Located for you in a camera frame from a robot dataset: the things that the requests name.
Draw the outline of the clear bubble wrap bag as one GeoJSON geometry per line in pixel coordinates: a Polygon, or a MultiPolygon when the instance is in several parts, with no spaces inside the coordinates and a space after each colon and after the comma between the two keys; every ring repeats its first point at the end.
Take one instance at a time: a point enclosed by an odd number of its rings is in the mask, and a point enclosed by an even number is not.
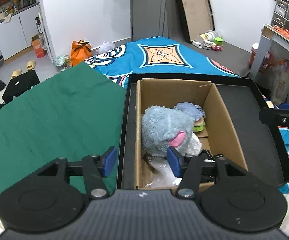
{"type": "Polygon", "coordinates": [[[182,178],[176,178],[168,164],[163,158],[149,159],[149,166],[153,168],[153,177],[145,185],[149,188],[178,187],[182,178]]]}

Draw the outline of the white soft bundle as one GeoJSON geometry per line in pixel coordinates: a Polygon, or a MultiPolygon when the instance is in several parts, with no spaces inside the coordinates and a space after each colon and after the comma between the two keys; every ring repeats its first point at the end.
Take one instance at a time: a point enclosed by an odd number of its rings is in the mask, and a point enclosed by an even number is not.
{"type": "Polygon", "coordinates": [[[192,137],[189,141],[186,154],[199,156],[202,151],[202,143],[200,142],[199,138],[196,136],[195,133],[192,133],[192,137]]]}

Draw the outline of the grey fluffy plush toy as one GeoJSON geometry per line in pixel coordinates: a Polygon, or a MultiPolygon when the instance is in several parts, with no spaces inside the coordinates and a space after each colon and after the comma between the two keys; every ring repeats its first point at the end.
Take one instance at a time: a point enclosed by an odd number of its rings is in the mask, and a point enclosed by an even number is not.
{"type": "Polygon", "coordinates": [[[194,121],[186,113],[163,106],[151,106],[141,120],[142,147],[152,157],[165,158],[169,146],[185,155],[194,121]]]}

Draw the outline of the brown cardboard box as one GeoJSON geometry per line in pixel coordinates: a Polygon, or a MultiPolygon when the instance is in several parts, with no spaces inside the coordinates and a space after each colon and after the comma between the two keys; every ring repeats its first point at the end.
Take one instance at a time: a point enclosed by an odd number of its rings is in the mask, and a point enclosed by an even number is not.
{"type": "Polygon", "coordinates": [[[136,83],[134,187],[176,190],[167,148],[181,154],[209,150],[247,168],[233,122],[210,81],[142,79],[136,83]]]}

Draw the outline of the blue-grey patterned cloth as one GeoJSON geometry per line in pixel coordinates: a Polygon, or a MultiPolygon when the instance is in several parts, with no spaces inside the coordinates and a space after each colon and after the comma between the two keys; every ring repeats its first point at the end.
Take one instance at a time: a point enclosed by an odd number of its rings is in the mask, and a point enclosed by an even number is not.
{"type": "Polygon", "coordinates": [[[201,106],[190,102],[180,102],[174,106],[174,110],[188,114],[195,122],[206,117],[205,111],[201,106]]]}

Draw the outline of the hamburger plush toy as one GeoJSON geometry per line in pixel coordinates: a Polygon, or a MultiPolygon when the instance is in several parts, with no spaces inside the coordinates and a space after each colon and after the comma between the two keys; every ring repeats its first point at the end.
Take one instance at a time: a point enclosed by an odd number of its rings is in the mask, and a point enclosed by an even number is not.
{"type": "Polygon", "coordinates": [[[205,127],[205,119],[201,117],[198,121],[194,122],[193,132],[201,132],[205,127]]]}

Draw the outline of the black shallow tray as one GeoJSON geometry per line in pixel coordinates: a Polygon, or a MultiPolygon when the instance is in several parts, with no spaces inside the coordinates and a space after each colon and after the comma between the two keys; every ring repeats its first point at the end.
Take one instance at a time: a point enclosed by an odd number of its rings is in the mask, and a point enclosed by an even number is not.
{"type": "Polygon", "coordinates": [[[251,79],[207,74],[143,73],[132,74],[127,85],[117,188],[134,189],[135,187],[136,82],[144,78],[215,83],[233,121],[246,157],[246,164],[251,172],[273,186],[289,181],[289,158],[285,144],[278,127],[260,122],[259,112],[267,104],[251,79]]]}

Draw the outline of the green cloth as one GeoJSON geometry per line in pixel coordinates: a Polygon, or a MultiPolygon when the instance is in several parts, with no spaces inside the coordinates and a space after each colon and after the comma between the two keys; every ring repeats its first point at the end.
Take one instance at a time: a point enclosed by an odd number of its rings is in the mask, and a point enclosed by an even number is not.
{"type": "Polygon", "coordinates": [[[85,63],[0,110],[0,194],[57,157],[79,161],[118,147],[125,88],[85,63]]]}

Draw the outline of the blue patterned blanket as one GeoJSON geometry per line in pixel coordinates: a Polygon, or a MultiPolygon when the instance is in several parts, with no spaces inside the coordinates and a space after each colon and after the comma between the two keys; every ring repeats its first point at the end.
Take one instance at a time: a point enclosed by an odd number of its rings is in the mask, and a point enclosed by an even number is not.
{"type": "MultiPolygon", "coordinates": [[[[237,77],[237,74],[217,61],[202,55],[183,44],[164,37],[144,38],[136,42],[98,52],[85,59],[91,68],[105,75],[123,88],[129,76],[136,73],[186,73],[237,77]]],[[[278,127],[289,158],[289,128],[278,127]]],[[[280,187],[289,192],[289,182],[280,187]]]]}

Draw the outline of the grey drawer organizer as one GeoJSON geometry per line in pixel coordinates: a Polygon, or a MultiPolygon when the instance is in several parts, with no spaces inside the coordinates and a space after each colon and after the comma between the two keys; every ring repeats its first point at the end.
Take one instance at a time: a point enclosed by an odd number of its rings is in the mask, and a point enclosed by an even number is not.
{"type": "Polygon", "coordinates": [[[289,4],[282,0],[275,0],[271,26],[277,26],[289,31],[289,4]]]}

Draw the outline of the green round container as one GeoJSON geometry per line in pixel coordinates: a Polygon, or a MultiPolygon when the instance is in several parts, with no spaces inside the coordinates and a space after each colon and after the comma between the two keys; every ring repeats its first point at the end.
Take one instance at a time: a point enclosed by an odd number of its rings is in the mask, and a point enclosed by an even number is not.
{"type": "Polygon", "coordinates": [[[223,45],[223,39],[221,37],[215,37],[213,43],[219,46],[223,45]]]}

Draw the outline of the orange gift bag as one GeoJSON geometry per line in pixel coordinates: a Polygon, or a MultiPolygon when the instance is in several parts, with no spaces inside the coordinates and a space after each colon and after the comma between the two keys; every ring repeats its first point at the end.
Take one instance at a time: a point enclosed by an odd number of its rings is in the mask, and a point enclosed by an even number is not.
{"type": "Polygon", "coordinates": [[[80,40],[73,41],[71,46],[71,63],[76,66],[88,57],[92,56],[92,47],[89,42],[80,40]]]}

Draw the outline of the white plastic bag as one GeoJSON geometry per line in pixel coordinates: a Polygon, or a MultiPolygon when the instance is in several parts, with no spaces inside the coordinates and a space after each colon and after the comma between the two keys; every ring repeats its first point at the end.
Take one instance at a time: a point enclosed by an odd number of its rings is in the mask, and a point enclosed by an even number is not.
{"type": "Polygon", "coordinates": [[[99,47],[97,54],[103,54],[103,53],[107,53],[108,51],[111,51],[115,49],[115,44],[112,42],[103,42],[103,44],[99,47]]]}

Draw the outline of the black dice stool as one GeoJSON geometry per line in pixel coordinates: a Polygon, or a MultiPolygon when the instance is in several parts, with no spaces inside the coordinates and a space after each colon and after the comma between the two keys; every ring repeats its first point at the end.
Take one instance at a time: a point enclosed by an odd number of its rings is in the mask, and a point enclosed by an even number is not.
{"type": "Polygon", "coordinates": [[[5,104],[10,103],[14,98],[21,96],[24,92],[38,85],[40,80],[35,70],[30,70],[11,79],[2,95],[5,104]]]}

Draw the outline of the white plastic bottle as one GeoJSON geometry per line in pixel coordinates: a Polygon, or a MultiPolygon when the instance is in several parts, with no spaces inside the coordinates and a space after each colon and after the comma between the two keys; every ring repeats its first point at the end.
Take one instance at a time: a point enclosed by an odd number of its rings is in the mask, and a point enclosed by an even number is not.
{"type": "Polygon", "coordinates": [[[215,30],[209,30],[203,34],[199,34],[195,40],[197,42],[203,42],[203,41],[210,41],[210,42],[214,42],[216,37],[220,37],[222,38],[222,35],[220,33],[218,33],[215,30]]]}

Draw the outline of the yellow slipper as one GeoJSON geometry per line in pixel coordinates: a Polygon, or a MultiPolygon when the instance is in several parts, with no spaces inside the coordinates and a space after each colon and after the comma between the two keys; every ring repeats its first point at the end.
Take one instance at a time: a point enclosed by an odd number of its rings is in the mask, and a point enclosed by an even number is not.
{"type": "Polygon", "coordinates": [[[14,79],[14,78],[18,77],[21,73],[22,73],[22,70],[21,70],[21,69],[14,70],[14,71],[12,72],[11,79],[14,79]]]}
{"type": "Polygon", "coordinates": [[[35,65],[36,65],[36,61],[35,60],[28,61],[26,70],[27,71],[33,70],[35,68],[35,65]]]}

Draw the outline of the orange carton box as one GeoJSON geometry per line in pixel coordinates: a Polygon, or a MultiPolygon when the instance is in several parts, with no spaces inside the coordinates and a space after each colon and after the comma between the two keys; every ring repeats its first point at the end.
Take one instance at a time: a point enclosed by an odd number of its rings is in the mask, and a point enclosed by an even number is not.
{"type": "Polygon", "coordinates": [[[44,57],[47,54],[47,50],[44,48],[44,39],[41,34],[34,35],[32,37],[31,44],[38,59],[44,57]]]}

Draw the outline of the leaning brown board frame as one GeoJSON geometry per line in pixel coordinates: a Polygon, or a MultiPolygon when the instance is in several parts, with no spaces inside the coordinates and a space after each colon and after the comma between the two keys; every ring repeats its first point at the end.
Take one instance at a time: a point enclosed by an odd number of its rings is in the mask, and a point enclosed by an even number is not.
{"type": "Polygon", "coordinates": [[[176,0],[184,40],[191,43],[209,30],[214,30],[210,0],[176,0]]]}

